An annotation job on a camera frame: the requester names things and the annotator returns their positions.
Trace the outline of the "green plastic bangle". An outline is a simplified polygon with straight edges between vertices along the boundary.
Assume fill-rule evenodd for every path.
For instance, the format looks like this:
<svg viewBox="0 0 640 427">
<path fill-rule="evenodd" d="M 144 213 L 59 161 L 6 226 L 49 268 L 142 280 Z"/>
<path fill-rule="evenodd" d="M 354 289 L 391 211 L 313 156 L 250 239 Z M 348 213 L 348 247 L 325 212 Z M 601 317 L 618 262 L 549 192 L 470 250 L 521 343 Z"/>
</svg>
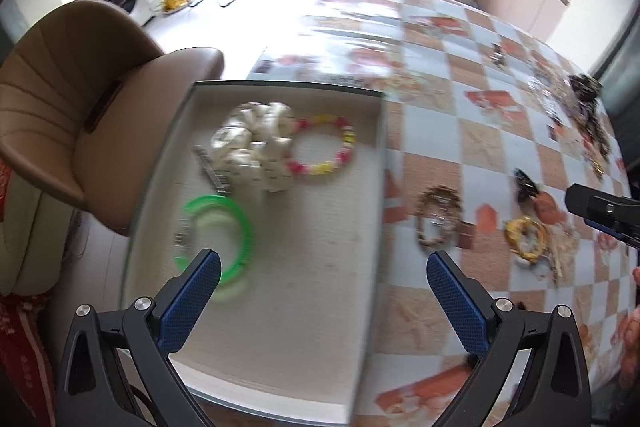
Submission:
<svg viewBox="0 0 640 427">
<path fill-rule="evenodd" d="M 224 303 L 244 291 L 254 243 L 253 225 L 237 202 L 221 195 L 198 196 L 183 206 L 175 228 L 174 263 L 182 272 L 202 249 L 216 251 L 221 276 L 209 301 Z"/>
</svg>

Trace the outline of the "white polka dot scrunchie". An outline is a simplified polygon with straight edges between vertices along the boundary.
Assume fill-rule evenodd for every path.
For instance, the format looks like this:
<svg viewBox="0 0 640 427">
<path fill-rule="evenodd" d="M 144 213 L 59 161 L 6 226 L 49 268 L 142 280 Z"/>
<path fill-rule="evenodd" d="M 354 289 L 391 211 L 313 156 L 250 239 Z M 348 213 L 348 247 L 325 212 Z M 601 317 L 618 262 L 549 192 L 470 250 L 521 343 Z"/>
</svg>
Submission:
<svg viewBox="0 0 640 427">
<path fill-rule="evenodd" d="M 288 168 L 295 118 L 281 102 L 247 102 L 236 106 L 210 139 L 210 159 L 228 173 L 233 185 L 250 184 L 262 191 L 288 190 Z"/>
</svg>

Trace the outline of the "grey jewelry box tray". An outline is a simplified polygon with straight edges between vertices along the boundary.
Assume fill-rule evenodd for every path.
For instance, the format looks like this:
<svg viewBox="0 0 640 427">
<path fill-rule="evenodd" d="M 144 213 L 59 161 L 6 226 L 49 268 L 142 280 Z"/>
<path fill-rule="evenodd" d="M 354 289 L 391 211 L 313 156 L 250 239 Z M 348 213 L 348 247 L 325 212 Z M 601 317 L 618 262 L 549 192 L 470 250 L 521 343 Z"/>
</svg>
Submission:
<svg viewBox="0 0 640 427">
<path fill-rule="evenodd" d="M 334 115 L 356 134 L 349 164 L 281 193 L 240 184 L 233 200 L 254 232 L 250 259 L 209 299 L 171 363 L 199 398 L 256 416 L 315 426 L 352 418 L 367 352 L 380 249 L 386 114 L 378 91 L 327 83 L 194 84 L 170 128 L 131 229 L 120 302 L 152 296 L 203 247 L 230 268 L 242 232 L 214 210 L 194 147 L 246 102 L 281 102 L 298 117 Z"/>
</svg>

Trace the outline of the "red patterned cloth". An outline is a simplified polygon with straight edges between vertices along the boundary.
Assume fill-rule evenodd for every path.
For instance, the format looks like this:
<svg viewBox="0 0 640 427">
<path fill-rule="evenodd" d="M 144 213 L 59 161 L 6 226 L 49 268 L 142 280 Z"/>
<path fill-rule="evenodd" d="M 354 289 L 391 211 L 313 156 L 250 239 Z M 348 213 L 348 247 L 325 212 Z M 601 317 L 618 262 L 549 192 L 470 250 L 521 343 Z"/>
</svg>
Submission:
<svg viewBox="0 0 640 427">
<path fill-rule="evenodd" d="M 55 383 L 38 332 L 50 293 L 18 288 L 39 199 L 37 190 L 1 166 L 1 372 L 25 409 L 25 423 L 53 426 Z"/>
</svg>

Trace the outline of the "black hair clip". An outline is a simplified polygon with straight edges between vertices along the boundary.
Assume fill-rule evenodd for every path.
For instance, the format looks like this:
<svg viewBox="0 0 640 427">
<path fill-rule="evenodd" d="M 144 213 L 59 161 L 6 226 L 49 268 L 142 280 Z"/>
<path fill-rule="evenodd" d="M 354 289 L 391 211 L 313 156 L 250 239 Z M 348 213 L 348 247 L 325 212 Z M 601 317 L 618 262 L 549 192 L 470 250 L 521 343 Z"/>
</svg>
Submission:
<svg viewBox="0 0 640 427">
<path fill-rule="evenodd" d="M 516 185 L 516 201 L 518 204 L 533 200 L 540 195 L 537 184 L 520 168 L 513 171 Z"/>
</svg>

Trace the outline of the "checkered patterned tablecloth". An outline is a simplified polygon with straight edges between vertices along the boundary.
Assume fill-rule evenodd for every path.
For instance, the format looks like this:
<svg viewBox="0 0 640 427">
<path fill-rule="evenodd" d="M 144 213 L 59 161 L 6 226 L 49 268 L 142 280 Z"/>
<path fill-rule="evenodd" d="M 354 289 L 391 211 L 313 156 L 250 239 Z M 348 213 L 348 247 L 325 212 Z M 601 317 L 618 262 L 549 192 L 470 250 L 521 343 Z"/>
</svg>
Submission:
<svg viewBox="0 0 640 427">
<path fill-rule="evenodd" d="M 534 87 L 573 65 L 532 36 L 450 0 L 238 0 L 204 17 L 243 77 L 325 81 L 388 98 L 382 301 L 356 406 L 359 426 L 429 426 L 460 388 L 463 349 L 427 287 L 416 205 L 455 191 L 462 230 L 450 256 L 492 295 L 533 311 L 565 303 L 590 383 L 620 367 L 636 255 L 564 206 L 574 183 L 625 195 L 608 160 Z M 491 62 L 499 43 L 506 66 Z M 513 171 L 540 195 L 518 204 Z"/>
</svg>

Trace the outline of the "small silver earring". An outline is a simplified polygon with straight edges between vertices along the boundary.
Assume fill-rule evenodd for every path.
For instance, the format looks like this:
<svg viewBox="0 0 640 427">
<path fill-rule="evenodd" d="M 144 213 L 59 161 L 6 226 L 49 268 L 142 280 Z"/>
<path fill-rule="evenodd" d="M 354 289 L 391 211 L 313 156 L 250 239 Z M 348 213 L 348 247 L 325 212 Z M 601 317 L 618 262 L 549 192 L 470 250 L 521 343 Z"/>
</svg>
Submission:
<svg viewBox="0 0 640 427">
<path fill-rule="evenodd" d="M 504 55 L 502 46 L 499 43 L 494 43 L 492 45 L 492 52 L 490 54 L 491 62 L 493 62 L 498 67 L 506 66 L 506 56 Z"/>
</svg>

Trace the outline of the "silver hair clip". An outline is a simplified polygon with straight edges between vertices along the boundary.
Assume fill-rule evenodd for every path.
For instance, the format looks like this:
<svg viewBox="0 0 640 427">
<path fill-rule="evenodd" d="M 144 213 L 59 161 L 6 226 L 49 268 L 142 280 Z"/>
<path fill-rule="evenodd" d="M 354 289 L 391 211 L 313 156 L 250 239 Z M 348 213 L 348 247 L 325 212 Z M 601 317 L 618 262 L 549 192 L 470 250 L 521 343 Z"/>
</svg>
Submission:
<svg viewBox="0 0 640 427">
<path fill-rule="evenodd" d="M 214 166 L 206 150 L 201 145 L 194 145 L 192 152 L 214 191 L 221 196 L 230 196 L 232 187 L 228 173 Z"/>
</svg>

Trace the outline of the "brown leather chair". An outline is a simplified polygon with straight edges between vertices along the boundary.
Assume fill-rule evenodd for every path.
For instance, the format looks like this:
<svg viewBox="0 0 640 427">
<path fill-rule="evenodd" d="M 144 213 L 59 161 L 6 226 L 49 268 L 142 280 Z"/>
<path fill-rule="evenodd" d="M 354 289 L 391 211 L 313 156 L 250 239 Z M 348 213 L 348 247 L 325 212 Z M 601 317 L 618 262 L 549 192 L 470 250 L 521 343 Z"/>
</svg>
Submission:
<svg viewBox="0 0 640 427">
<path fill-rule="evenodd" d="M 1 66 L 1 158 L 39 190 L 127 235 L 172 121 L 224 56 L 165 53 L 104 1 L 59 6 Z"/>
</svg>

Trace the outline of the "yellow items on floor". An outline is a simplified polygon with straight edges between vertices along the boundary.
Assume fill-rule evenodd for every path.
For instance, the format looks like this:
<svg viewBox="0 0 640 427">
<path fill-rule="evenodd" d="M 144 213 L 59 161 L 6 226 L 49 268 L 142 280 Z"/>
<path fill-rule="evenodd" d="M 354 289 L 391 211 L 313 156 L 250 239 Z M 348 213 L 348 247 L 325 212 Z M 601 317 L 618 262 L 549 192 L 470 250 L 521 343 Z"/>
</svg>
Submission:
<svg viewBox="0 0 640 427">
<path fill-rule="evenodd" d="M 179 12 L 187 8 L 191 0 L 160 0 L 158 2 L 158 10 L 165 15 Z"/>
</svg>

